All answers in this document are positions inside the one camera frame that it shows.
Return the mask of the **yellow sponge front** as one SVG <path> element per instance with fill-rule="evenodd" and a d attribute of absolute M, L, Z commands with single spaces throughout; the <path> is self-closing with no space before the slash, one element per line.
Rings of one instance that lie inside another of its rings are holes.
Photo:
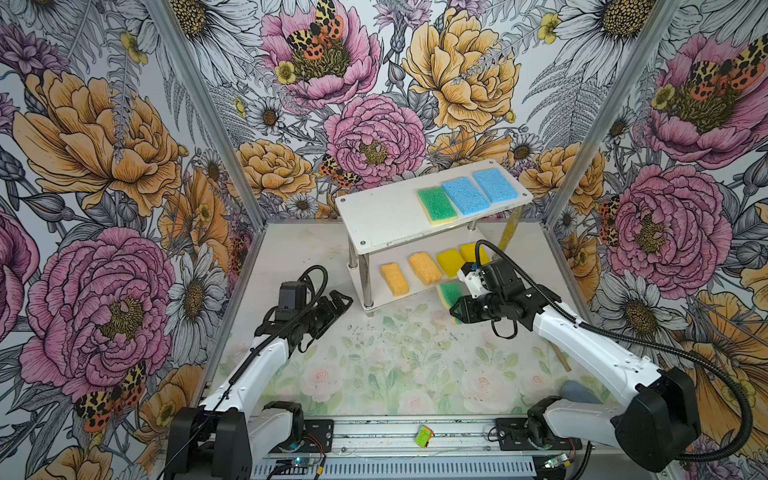
<path fill-rule="evenodd" d="M 476 252 L 477 252 L 477 248 L 475 243 L 463 244 L 459 247 L 459 253 L 461 254 L 465 262 L 469 262 L 469 263 L 480 262 L 481 265 L 486 265 L 491 261 L 489 255 L 487 254 L 483 246 L 480 246 L 478 248 L 479 255 L 476 255 Z"/>

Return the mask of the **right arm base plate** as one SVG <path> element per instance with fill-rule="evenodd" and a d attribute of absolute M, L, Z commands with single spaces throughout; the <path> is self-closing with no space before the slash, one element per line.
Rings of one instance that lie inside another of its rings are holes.
<path fill-rule="evenodd" d="M 496 418 L 486 439 L 502 451 L 580 451 L 579 439 L 557 437 L 542 421 L 523 417 Z"/>

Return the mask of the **blue sponge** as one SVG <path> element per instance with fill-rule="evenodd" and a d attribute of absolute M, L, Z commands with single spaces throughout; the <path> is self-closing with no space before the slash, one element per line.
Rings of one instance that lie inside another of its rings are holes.
<path fill-rule="evenodd" d="M 490 208 L 489 200 L 467 177 L 444 182 L 442 188 L 463 215 L 473 215 Z"/>
<path fill-rule="evenodd" d="M 491 203 L 515 200 L 518 192 L 497 169 L 476 171 L 473 179 Z"/>

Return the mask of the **green sponge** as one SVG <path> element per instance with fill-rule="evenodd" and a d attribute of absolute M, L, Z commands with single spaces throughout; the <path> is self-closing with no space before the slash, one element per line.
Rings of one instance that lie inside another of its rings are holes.
<path fill-rule="evenodd" d="M 439 299 L 443 307 L 450 311 L 465 295 L 461 282 L 445 282 L 436 287 Z"/>
<path fill-rule="evenodd" d="M 431 225 L 450 223 L 458 218 L 456 209 L 442 187 L 420 189 L 417 195 Z"/>

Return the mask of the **yellow sponge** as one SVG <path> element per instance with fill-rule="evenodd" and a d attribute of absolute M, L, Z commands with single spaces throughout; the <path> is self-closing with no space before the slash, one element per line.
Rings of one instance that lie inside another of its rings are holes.
<path fill-rule="evenodd" d="M 469 262 L 469 263 L 480 262 L 481 265 L 486 265 L 491 261 L 489 255 L 487 254 L 483 246 L 480 246 L 478 248 L 479 255 L 476 255 L 476 252 L 477 252 L 477 248 L 475 243 L 463 244 L 459 247 L 459 253 L 461 254 L 465 262 Z"/>
<path fill-rule="evenodd" d="M 457 249 L 440 252 L 436 256 L 437 263 L 448 278 L 454 278 L 466 263 Z"/>

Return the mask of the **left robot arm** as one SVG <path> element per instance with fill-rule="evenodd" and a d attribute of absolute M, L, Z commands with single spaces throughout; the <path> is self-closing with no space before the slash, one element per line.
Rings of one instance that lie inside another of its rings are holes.
<path fill-rule="evenodd" d="M 337 290 L 314 287 L 308 278 L 283 283 L 277 305 L 256 328 L 236 369 L 198 406 L 183 408 L 172 420 L 158 478 L 248 479 L 270 453 L 325 455 L 333 422 L 306 422 L 296 402 L 261 405 L 259 400 L 300 345 L 320 339 L 353 303 Z"/>

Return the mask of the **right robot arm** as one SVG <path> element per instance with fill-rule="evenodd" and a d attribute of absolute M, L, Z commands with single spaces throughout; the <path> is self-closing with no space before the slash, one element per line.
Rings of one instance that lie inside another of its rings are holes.
<path fill-rule="evenodd" d="M 694 385 L 684 371 L 664 370 L 589 331 L 588 322 L 559 296 L 540 284 L 525 286 L 503 260 L 467 262 L 457 277 L 468 290 L 450 308 L 460 322 L 517 323 L 588 370 L 618 403 L 611 408 L 549 396 L 528 410 L 526 436 L 532 445 L 545 448 L 559 439 L 586 440 L 619 448 L 643 469 L 660 472 L 700 436 Z"/>

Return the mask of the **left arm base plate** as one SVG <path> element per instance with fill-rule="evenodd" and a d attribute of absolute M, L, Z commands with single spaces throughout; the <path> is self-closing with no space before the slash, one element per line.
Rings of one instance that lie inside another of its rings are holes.
<path fill-rule="evenodd" d="M 328 454 L 333 447 L 334 429 L 333 420 L 306 420 L 300 437 L 278 444 L 270 450 L 270 454 Z"/>

